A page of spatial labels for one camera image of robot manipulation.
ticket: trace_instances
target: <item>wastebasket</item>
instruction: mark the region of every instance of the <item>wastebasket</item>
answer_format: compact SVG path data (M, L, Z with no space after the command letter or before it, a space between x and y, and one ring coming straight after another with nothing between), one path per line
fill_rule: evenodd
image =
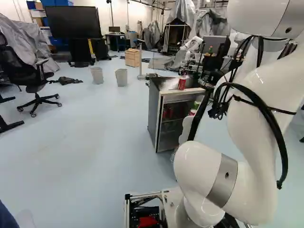
M128 72L127 69L118 69L115 71L117 85L126 86L128 84Z
M104 82L103 70L100 67L92 67L91 73L93 80L96 84L101 84Z

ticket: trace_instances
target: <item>blue bin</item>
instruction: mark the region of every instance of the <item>blue bin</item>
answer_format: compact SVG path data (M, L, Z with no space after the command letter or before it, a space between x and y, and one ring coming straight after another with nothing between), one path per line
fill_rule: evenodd
M36 9L34 1L27 1L28 9L33 10Z
M62 39L60 38L54 38L54 37L48 37L49 41L51 42L52 45L54 46L62 46L63 42Z
M48 18L42 18L42 20L43 20L43 26L49 27Z
M73 6L74 4L68 0L55 0L56 6Z
M45 6L56 6L56 0L41 0L43 7Z

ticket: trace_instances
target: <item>white wall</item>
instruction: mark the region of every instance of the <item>white wall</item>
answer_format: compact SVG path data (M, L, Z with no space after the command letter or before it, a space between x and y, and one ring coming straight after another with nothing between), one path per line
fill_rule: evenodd
M0 13L11 20L32 22L26 0L0 0Z
M138 2L129 1L129 26L130 30L137 30L137 21L141 20L142 27L145 28L151 23L151 6L146 6ZM75 6L95 6L98 8L99 20L102 33L108 32L108 27L111 26L111 13L110 4L106 3L106 0L74 0ZM113 21L114 26L120 26L121 31L125 31L125 25L127 24L127 1L126 0L112 0L113 7ZM153 19L157 18L157 13L154 8ZM166 24L170 11L165 10L164 13L164 24ZM161 30L162 15L159 10L159 26Z

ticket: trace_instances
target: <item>person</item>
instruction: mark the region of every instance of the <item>person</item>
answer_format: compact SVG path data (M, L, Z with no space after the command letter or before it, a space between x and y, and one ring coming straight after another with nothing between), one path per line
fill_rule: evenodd
M0 200L0 228L19 228L19 225L9 210Z

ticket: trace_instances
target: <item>computer monitor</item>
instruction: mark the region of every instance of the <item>computer monitor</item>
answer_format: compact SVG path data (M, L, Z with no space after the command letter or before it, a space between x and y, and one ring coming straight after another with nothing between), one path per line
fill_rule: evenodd
M208 53L210 46L212 46L212 52L217 53L219 50L218 49L219 46L225 43L226 36L214 36L214 35L203 36L203 40L205 42L203 53Z
M109 32L120 32L119 26L109 26Z
M90 6L46 6L54 38L88 39L102 37L98 10Z

